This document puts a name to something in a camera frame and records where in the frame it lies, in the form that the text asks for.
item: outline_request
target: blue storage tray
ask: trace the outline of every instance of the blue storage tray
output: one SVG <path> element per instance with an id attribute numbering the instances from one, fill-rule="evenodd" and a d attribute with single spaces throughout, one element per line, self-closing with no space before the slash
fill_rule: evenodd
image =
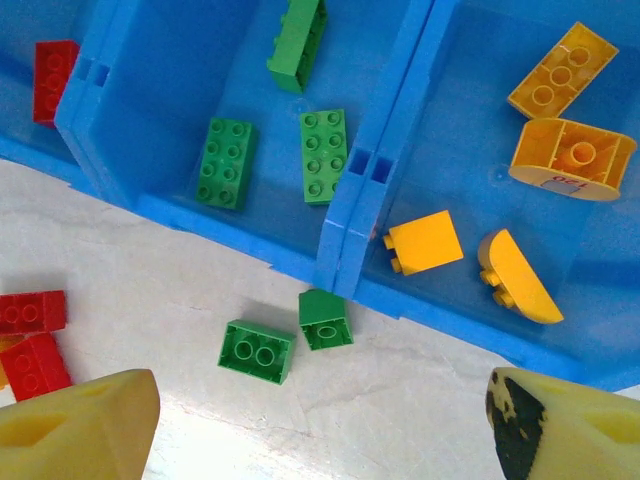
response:
<path id="1" fill-rule="evenodd" d="M 372 159 L 390 164 L 390 174 L 364 181 L 335 292 L 516 365 L 616 390 L 640 383 L 638 155 L 612 203 L 564 197 L 508 175 L 527 119 L 506 98 L 576 21 L 620 53 L 563 117 L 638 139 L 639 2 L 436 0 Z M 465 258 L 408 277 L 394 273 L 382 234 L 444 209 Z M 505 227 L 564 322 L 526 320 L 498 306 L 480 281 L 478 245 Z"/>

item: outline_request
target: green 2x2 brick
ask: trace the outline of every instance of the green 2x2 brick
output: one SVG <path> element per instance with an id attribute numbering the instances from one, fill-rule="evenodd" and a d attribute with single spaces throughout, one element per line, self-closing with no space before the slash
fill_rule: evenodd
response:
<path id="1" fill-rule="evenodd" d="M 245 320 L 227 324 L 218 365 L 281 384 L 291 368 L 296 336 Z"/>
<path id="2" fill-rule="evenodd" d="M 309 82 L 320 39 L 327 24 L 324 0 L 289 0 L 280 19 L 282 31 L 267 68 L 280 88 L 302 93 Z"/>
<path id="3" fill-rule="evenodd" d="M 347 163 L 344 110 L 303 113 L 300 129 L 304 201 L 326 205 L 333 198 Z"/>
<path id="4" fill-rule="evenodd" d="M 343 298 L 323 290 L 298 296 L 300 327 L 311 350 L 353 343 L 347 307 Z"/>
<path id="5" fill-rule="evenodd" d="M 242 210 L 247 196 L 258 131 L 248 122 L 213 118 L 200 167 L 196 200 Z"/>

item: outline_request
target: red 2x4 brick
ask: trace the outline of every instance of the red 2x4 brick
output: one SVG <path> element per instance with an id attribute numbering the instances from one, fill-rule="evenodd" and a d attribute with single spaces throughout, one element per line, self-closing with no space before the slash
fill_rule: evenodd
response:
<path id="1" fill-rule="evenodd" d="M 33 121 L 54 128 L 53 118 L 76 63 L 79 47 L 73 40 L 36 43 Z"/>
<path id="2" fill-rule="evenodd" d="M 62 290 L 0 295 L 0 335 L 60 330 L 67 323 Z"/>
<path id="3" fill-rule="evenodd" d="M 72 385 L 50 333 L 33 335 L 0 352 L 0 363 L 18 402 Z"/>

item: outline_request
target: yellow foam pad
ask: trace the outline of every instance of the yellow foam pad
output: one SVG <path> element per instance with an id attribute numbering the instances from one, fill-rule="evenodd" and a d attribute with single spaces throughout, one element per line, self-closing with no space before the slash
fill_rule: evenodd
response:
<path id="1" fill-rule="evenodd" d="M 637 480 L 640 402 L 496 368 L 487 416 L 507 480 Z"/>
<path id="2" fill-rule="evenodd" d="M 160 414 L 150 370 L 129 370 L 0 409 L 1 480 L 133 480 Z"/>

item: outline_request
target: yellow arch brick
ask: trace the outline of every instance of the yellow arch brick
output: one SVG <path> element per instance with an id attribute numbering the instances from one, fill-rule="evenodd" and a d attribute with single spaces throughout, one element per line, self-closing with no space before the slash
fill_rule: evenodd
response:
<path id="1" fill-rule="evenodd" d="M 635 480 L 640 402 L 517 368 L 496 368 L 487 417 L 507 480 Z"/>
<path id="2" fill-rule="evenodd" d="M 616 47 L 578 22 L 508 101 L 529 118 L 558 117 L 617 53 Z"/>
<path id="3" fill-rule="evenodd" d="M 478 248 L 480 278 L 496 289 L 495 301 L 538 323 L 564 319 L 515 240 L 505 228 L 486 236 Z"/>
<path id="4" fill-rule="evenodd" d="M 637 146 L 620 133 L 560 118 L 539 118 L 525 124 L 509 174 L 582 200 L 616 200 Z"/>
<path id="5" fill-rule="evenodd" d="M 0 409 L 0 479 L 138 480 L 160 414 L 150 370 Z"/>

